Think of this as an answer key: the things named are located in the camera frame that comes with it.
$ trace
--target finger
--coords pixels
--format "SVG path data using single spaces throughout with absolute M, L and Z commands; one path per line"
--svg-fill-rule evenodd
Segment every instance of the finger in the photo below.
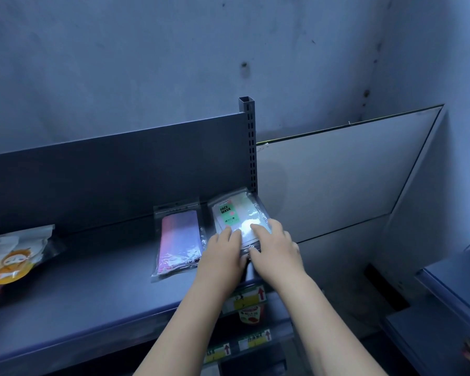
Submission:
M 221 231 L 218 237 L 218 242 L 227 242 L 230 239 L 232 234 L 232 227 L 226 226 L 224 230 Z
M 272 233 L 274 233 L 274 232 L 283 233 L 284 232 L 284 228 L 282 227 L 282 224 L 278 220 L 268 219 L 268 224 L 272 229 Z
M 259 224 L 251 224 L 251 229 L 254 231 L 260 241 L 264 238 L 269 237 L 268 230 L 265 227 L 260 226 Z
M 213 235 L 210 237 L 209 241 L 207 242 L 207 246 L 216 243 L 216 242 L 218 241 L 218 236 L 219 236 L 219 235 L 218 235 L 217 233 L 213 234 Z
M 257 270 L 257 265 L 260 260 L 260 256 L 261 256 L 261 253 L 256 248 L 254 248 L 253 246 L 249 248 L 249 257 L 251 258 L 252 263 L 256 267 L 256 270 Z
M 240 262 L 238 263 L 238 265 L 240 266 L 240 269 L 245 269 L 245 266 L 247 265 L 248 257 L 249 255 L 243 255 L 242 257 L 240 257 Z
M 230 243 L 233 243 L 233 246 L 235 246 L 237 249 L 240 249 L 240 247 L 242 246 L 242 231 L 233 231 L 229 241 Z

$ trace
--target forearm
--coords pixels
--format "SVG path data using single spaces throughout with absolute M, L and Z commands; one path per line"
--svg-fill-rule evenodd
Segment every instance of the forearm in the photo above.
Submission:
M 135 376 L 198 376 L 225 296 L 195 281 Z
M 386 375 L 310 277 L 297 275 L 278 292 L 315 375 Z

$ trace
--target whiteboard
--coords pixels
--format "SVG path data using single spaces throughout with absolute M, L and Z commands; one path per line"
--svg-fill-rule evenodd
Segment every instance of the whiteboard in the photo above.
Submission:
M 300 243 L 306 272 L 320 286 L 363 272 L 387 221 L 385 215 Z
M 269 215 L 300 242 L 389 214 L 441 108 L 258 146 Z

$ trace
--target red arrow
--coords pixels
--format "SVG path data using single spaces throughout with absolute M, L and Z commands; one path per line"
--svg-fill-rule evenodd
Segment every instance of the red arrow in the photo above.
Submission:
M 265 300 L 265 291 L 263 290 L 263 288 L 260 288 L 257 293 L 260 295 L 260 301 L 264 301 Z

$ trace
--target gray wall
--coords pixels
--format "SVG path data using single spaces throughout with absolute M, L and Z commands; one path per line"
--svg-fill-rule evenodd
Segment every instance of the gray wall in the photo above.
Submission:
M 357 121 L 389 0 L 0 0 L 0 152 L 238 111 Z
M 386 20 L 365 117 L 448 108 L 375 261 L 412 299 L 417 269 L 470 243 L 470 0 L 393 0 Z

